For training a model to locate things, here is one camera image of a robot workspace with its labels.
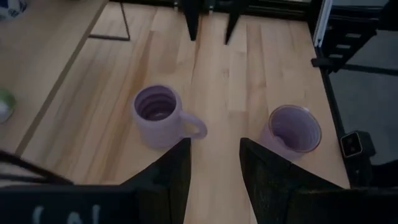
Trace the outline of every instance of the purple mug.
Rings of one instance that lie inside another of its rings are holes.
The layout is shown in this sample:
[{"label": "purple mug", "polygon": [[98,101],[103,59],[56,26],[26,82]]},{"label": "purple mug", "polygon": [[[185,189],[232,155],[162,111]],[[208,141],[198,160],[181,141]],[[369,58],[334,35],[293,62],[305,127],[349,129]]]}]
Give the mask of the purple mug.
[{"label": "purple mug", "polygon": [[[152,85],[140,90],[132,101],[132,115],[142,140],[150,147],[172,147],[182,138],[202,139],[207,135],[203,121],[182,111],[181,98],[169,86]],[[187,134],[183,121],[198,128]]]},{"label": "purple mug", "polygon": [[276,108],[262,130],[259,144],[292,160],[314,150],[321,141],[321,128],[308,109],[284,105]]}]

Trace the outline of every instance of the black metal frame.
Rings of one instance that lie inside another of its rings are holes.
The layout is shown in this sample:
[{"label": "black metal frame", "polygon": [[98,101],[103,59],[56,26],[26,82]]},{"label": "black metal frame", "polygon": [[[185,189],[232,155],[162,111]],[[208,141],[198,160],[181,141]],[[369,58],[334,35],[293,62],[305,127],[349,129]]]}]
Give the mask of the black metal frame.
[{"label": "black metal frame", "polygon": [[127,37],[118,37],[112,35],[102,35],[102,34],[90,34],[88,38],[101,39],[101,40],[117,40],[117,41],[130,41],[130,30],[129,24],[127,23],[126,13],[124,12],[123,1],[118,1],[120,3],[120,9],[123,16],[124,27],[126,29]]},{"label": "black metal frame", "polygon": [[[391,31],[398,29],[396,20],[394,23],[394,21],[388,21],[387,19],[390,17],[397,17],[396,14],[393,14],[393,9],[396,10],[398,8],[397,3],[397,1],[390,1],[384,7],[336,7],[332,9],[332,15],[330,16],[328,25],[332,28],[337,27],[340,31],[337,31],[330,36],[325,36],[324,44],[321,49],[316,49],[317,58],[314,58],[312,63],[314,67],[320,67],[338,139],[342,138],[346,133],[340,118],[340,112],[333,94],[333,89],[330,84],[329,75],[331,72],[337,72],[339,69],[343,69],[357,72],[376,73],[380,75],[398,76],[398,70],[394,69],[346,64],[347,61],[360,48],[362,48],[370,38],[376,35],[376,31],[378,29]],[[354,41],[343,40],[346,38],[345,35],[348,32],[359,34],[359,38],[353,39]],[[347,43],[354,47],[351,47],[350,50],[338,49],[336,46],[341,43]],[[337,52],[336,54],[343,55],[343,57],[329,57],[330,54],[335,54],[335,52]],[[343,155],[343,146],[340,141],[339,144],[341,154]],[[396,169],[398,161],[373,166],[371,165],[369,156],[359,156],[351,159],[343,157],[343,160],[352,187],[394,187],[398,183],[397,179],[388,175],[388,172]]]},{"label": "black metal frame", "polygon": [[199,13],[211,11],[229,13],[226,43],[228,43],[234,25],[241,14],[306,21],[313,33],[322,5],[322,0],[312,0],[311,2],[286,0],[255,0],[250,2],[249,0],[125,0],[124,2],[179,8],[185,14],[191,40],[196,39]]}]

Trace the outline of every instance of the mug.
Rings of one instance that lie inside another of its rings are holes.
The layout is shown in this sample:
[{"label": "mug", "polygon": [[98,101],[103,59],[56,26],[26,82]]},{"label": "mug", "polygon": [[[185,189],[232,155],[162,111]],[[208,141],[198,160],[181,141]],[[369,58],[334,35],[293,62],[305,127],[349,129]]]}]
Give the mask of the mug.
[{"label": "mug", "polygon": [[0,0],[0,21],[13,19],[26,9],[25,0]]},{"label": "mug", "polygon": [[[132,101],[132,115],[142,140],[150,147],[172,147],[183,138],[207,135],[204,122],[182,111],[180,96],[169,86],[152,85],[139,91]],[[185,133],[184,121],[194,124],[198,132]]]},{"label": "mug", "polygon": [[314,150],[321,141],[321,127],[306,108],[284,105],[269,116],[259,144],[292,160]]}]

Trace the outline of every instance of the metal rod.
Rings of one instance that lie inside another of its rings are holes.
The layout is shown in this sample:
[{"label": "metal rod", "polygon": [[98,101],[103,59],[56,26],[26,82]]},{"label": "metal rod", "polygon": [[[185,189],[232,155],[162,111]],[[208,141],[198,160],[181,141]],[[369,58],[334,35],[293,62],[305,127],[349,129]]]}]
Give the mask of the metal rod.
[{"label": "metal rod", "polygon": [[[318,58],[323,57],[322,49],[315,47],[315,52]],[[335,94],[333,92],[333,87],[330,82],[329,72],[327,68],[320,68],[321,76],[323,80],[323,86],[325,87],[326,97],[328,98],[331,117],[333,118],[333,123],[335,124],[337,138],[345,135],[343,122],[341,120],[340,111],[336,102]]]},{"label": "metal rod", "polygon": [[315,28],[315,34],[313,36],[313,42],[315,47],[322,46],[323,37],[325,36],[332,5],[333,0],[323,1],[321,11],[319,13],[317,27]]},{"label": "metal rod", "polygon": [[[120,2],[120,0],[110,0],[111,2]],[[173,1],[164,0],[124,0],[123,3],[128,4],[143,4],[147,6],[164,6],[164,7],[174,7]]]},{"label": "metal rod", "polygon": [[350,71],[356,71],[356,72],[367,72],[367,73],[377,73],[377,74],[398,76],[398,70],[388,69],[388,68],[364,66],[364,65],[346,64],[341,69],[350,70]]},{"label": "metal rod", "polygon": [[101,39],[101,40],[130,41],[130,39],[131,39],[130,38],[130,30],[129,30],[129,25],[127,24],[126,13],[124,12],[123,2],[120,1],[119,3],[120,3],[121,11],[122,11],[124,26],[125,26],[126,32],[127,32],[127,37],[118,37],[118,36],[101,35],[101,34],[90,34],[88,36],[88,38]]}]

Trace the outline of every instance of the wooden table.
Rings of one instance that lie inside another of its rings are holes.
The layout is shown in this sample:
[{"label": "wooden table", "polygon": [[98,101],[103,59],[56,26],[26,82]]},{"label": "wooden table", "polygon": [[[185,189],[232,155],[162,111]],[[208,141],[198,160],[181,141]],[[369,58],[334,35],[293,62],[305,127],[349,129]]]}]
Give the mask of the wooden table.
[{"label": "wooden table", "polygon": [[0,22],[0,88],[17,106],[0,124],[0,148],[22,153],[107,0],[32,0]]},{"label": "wooden table", "polygon": [[[137,91],[163,83],[208,127],[192,144],[185,223],[256,222],[239,140],[257,139],[284,104],[309,108],[322,128],[318,148],[295,163],[349,187],[306,23],[243,16],[224,45],[226,14],[201,17],[196,42],[173,9],[126,5],[126,15],[132,41],[86,42],[23,158],[77,183],[123,182],[165,152],[143,145],[130,111]],[[117,4],[108,4],[94,32],[124,34]]]}]

